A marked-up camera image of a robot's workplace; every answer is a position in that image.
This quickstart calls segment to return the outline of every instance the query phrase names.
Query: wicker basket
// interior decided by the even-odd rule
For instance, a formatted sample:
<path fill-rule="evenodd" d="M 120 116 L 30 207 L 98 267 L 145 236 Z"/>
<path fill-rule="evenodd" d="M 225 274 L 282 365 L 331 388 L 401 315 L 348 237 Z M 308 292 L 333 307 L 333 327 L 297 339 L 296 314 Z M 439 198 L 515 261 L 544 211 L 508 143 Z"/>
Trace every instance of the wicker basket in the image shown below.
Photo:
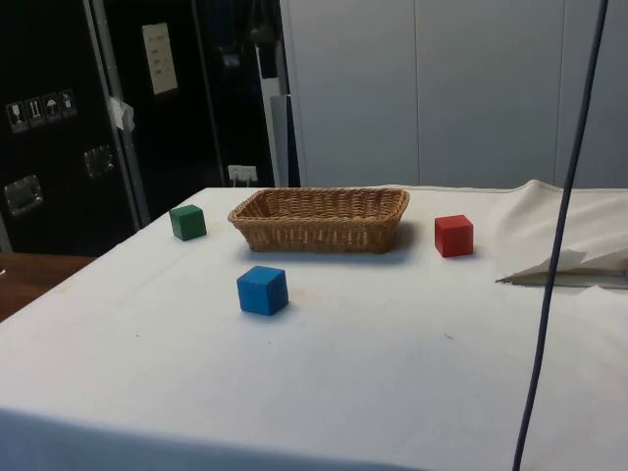
<path fill-rule="evenodd" d="M 409 199 L 389 188 L 263 189 L 229 221 L 255 251 L 384 253 Z"/>

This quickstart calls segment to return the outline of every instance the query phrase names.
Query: blue cube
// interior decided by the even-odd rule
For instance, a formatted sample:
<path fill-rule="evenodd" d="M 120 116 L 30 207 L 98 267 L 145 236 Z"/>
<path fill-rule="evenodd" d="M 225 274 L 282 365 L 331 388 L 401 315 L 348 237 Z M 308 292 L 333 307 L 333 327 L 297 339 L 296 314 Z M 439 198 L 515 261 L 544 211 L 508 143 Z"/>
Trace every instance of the blue cube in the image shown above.
<path fill-rule="evenodd" d="M 253 267 L 237 279 L 237 295 L 242 311 L 272 316 L 288 304 L 286 272 Z"/>

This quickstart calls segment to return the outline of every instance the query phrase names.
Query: white wall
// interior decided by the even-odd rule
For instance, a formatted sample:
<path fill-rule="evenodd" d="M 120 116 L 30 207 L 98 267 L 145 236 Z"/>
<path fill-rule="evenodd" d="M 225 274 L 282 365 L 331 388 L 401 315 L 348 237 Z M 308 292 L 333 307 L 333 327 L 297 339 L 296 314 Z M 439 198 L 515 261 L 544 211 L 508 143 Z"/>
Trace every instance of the white wall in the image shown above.
<path fill-rule="evenodd" d="M 282 14 L 301 183 L 417 184 L 414 0 L 289 0 Z"/>
<path fill-rule="evenodd" d="M 562 183 L 596 0 L 283 0 L 310 186 Z M 628 0 L 611 0 L 580 186 L 628 186 Z"/>
<path fill-rule="evenodd" d="M 576 132 L 598 2 L 567 0 L 556 181 L 563 184 Z M 628 0 L 609 0 L 576 183 L 628 186 Z"/>

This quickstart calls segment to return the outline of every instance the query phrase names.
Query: basket rim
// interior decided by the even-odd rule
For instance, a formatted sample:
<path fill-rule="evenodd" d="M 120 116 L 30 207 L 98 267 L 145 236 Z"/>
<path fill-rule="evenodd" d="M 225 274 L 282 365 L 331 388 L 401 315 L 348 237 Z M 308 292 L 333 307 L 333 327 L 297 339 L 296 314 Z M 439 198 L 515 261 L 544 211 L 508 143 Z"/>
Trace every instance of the basket rim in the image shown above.
<path fill-rule="evenodd" d="M 298 216 L 239 216 L 239 212 L 248 205 L 251 201 L 262 197 L 265 193 L 275 192 L 275 191 L 284 191 L 284 192 L 311 192 L 311 191 L 320 191 L 320 192 L 389 192 L 389 193 L 397 193 L 399 196 L 399 200 L 397 201 L 396 206 L 391 210 L 390 213 L 387 213 L 382 216 L 337 216 L 332 218 L 322 218 L 319 216 L 306 216 L 306 217 L 298 217 Z M 351 224 L 353 223 L 356 226 L 364 226 L 366 225 L 381 225 L 386 223 L 395 223 L 397 222 L 401 216 L 403 215 L 405 209 L 410 200 L 410 193 L 405 189 L 400 188 L 264 188 L 255 191 L 252 195 L 246 198 L 244 201 L 238 204 L 238 206 L 229 214 L 228 220 L 233 224 L 237 223 L 269 223 L 269 224 L 316 224 L 316 225 L 336 225 L 338 223 L 343 224 Z"/>

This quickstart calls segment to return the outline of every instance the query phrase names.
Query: wooden table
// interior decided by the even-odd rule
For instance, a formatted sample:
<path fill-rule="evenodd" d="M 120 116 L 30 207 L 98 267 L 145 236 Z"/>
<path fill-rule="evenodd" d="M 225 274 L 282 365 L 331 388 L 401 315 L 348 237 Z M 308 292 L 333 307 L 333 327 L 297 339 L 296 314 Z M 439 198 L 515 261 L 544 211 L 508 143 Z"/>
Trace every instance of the wooden table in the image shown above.
<path fill-rule="evenodd" d="M 0 322 L 94 260 L 71 255 L 0 253 Z"/>

